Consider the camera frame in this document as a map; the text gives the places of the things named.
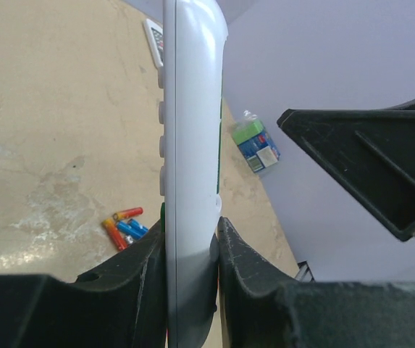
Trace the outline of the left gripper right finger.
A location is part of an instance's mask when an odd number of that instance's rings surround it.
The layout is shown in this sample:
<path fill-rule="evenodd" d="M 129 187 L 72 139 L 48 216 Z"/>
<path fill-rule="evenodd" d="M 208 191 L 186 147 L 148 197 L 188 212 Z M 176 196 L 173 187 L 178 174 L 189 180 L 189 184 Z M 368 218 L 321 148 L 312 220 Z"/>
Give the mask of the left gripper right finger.
<path fill-rule="evenodd" d="M 225 347 L 415 347 L 415 283 L 303 282 L 218 224 Z"/>

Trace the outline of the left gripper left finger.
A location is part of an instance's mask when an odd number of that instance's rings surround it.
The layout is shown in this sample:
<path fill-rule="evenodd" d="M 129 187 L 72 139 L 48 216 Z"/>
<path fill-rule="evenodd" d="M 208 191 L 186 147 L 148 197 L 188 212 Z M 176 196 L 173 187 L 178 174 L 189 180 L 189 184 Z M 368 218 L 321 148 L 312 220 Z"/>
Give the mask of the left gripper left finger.
<path fill-rule="evenodd" d="M 161 224 L 73 283 L 0 275 L 0 347 L 164 347 Z"/>

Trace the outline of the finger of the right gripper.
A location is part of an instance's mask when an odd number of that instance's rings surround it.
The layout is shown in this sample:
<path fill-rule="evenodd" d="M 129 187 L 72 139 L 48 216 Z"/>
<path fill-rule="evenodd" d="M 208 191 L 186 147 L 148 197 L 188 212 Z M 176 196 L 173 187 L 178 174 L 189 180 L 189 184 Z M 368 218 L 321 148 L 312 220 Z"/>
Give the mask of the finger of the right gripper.
<path fill-rule="evenodd" d="M 277 125 L 394 237 L 415 238 L 415 99 L 385 109 L 288 109 Z"/>

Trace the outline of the long white remote control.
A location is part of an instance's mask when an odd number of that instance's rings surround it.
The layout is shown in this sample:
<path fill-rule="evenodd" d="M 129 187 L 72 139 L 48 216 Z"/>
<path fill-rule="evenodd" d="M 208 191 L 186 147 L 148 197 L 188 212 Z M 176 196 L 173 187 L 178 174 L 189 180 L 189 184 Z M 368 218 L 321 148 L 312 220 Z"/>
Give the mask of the long white remote control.
<path fill-rule="evenodd" d="M 164 134 L 168 345 L 201 347 L 214 316 L 222 200 L 219 166 L 227 23 L 215 1 L 163 3 L 159 121 Z"/>

